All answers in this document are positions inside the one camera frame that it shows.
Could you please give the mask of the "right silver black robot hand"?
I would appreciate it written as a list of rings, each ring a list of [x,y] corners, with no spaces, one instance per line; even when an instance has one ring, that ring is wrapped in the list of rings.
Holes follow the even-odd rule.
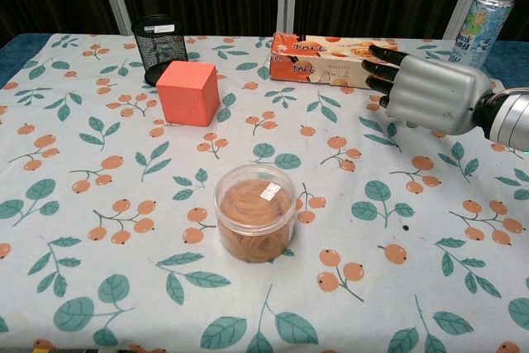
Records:
[[[493,91],[485,73],[376,45],[369,52],[378,62],[362,61],[369,74],[365,82],[381,93],[379,105],[387,116],[452,136],[475,128],[479,100]]]

